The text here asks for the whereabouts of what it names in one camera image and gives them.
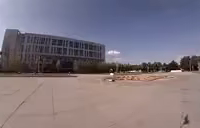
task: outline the concrete pavement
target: concrete pavement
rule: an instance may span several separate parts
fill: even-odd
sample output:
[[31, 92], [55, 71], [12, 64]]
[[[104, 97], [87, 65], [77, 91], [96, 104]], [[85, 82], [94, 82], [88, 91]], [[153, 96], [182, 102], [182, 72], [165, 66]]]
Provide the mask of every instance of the concrete pavement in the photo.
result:
[[178, 128], [181, 112], [200, 127], [200, 74], [151, 82], [0, 78], [2, 128]]

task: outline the sky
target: sky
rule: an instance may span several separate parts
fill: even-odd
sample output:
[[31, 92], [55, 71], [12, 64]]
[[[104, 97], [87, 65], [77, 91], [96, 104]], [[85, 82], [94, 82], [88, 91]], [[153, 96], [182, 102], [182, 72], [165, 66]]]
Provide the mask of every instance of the sky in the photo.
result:
[[7, 28], [102, 43], [121, 63], [178, 61], [200, 55], [200, 0], [0, 0], [0, 49]]

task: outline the cloud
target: cloud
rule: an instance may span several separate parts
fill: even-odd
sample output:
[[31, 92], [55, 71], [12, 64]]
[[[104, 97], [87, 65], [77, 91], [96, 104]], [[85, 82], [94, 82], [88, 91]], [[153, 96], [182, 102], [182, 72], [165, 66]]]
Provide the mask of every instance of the cloud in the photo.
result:
[[119, 52], [119, 51], [116, 51], [116, 50], [109, 50], [109, 51], [107, 52], [107, 54], [108, 54], [108, 55], [119, 55], [120, 52]]

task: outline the white building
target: white building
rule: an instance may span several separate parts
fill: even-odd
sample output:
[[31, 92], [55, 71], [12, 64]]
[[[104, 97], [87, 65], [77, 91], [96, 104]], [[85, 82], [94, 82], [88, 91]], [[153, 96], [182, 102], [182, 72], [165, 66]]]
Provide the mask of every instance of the white building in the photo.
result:
[[74, 62], [104, 62], [105, 45], [66, 37], [21, 33], [7, 29], [2, 45], [2, 68], [27, 65], [29, 69], [49, 67], [60, 60], [62, 67], [69, 68]]

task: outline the pavement joint line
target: pavement joint line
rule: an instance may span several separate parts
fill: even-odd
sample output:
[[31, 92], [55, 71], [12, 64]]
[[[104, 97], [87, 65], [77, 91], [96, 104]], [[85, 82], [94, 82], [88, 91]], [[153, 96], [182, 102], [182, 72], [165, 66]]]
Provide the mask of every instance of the pavement joint line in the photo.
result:
[[3, 128], [4, 125], [10, 120], [10, 118], [17, 112], [17, 110], [33, 95], [35, 92], [43, 85], [44, 81], [38, 85], [37, 88], [35, 88], [30, 95], [28, 95], [19, 105], [18, 107], [8, 116], [8, 118], [4, 121], [4, 123], [0, 126], [0, 128]]

